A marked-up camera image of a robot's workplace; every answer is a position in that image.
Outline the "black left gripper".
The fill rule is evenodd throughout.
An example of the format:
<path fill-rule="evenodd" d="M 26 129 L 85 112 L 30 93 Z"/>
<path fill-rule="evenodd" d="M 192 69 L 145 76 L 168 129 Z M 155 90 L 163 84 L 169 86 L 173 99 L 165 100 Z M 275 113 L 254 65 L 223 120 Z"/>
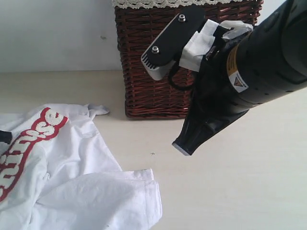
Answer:
<path fill-rule="evenodd" d="M 0 142 L 10 144 L 12 141 L 12 133 L 8 131 L 0 131 Z"/>

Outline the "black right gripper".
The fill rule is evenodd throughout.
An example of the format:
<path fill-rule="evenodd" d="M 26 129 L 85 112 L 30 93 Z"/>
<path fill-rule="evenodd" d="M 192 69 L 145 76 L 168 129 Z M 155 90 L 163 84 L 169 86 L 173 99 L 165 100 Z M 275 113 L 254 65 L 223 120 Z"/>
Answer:
<path fill-rule="evenodd" d="M 152 41 L 141 56 L 141 63 L 150 77 L 160 81 L 179 62 L 182 50 L 205 21 L 204 9 L 182 9 Z M 226 62 L 232 48 L 248 33 L 225 41 L 221 29 L 217 40 L 203 56 L 195 73 L 188 114 L 173 147 L 185 156 L 249 111 L 230 83 Z"/>

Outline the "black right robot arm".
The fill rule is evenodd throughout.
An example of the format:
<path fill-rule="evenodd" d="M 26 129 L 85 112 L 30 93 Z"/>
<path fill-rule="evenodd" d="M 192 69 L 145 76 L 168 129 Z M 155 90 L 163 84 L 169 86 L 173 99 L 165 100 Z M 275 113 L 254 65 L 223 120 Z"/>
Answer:
<path fill-rule="evenodd" d="M 142 54 L 152 79 L 191 90 L 173 147 L 190 156 L 250 109 L 307 86 L 307 3 L 287 0 L 259 25 L 176 15 Z"/>

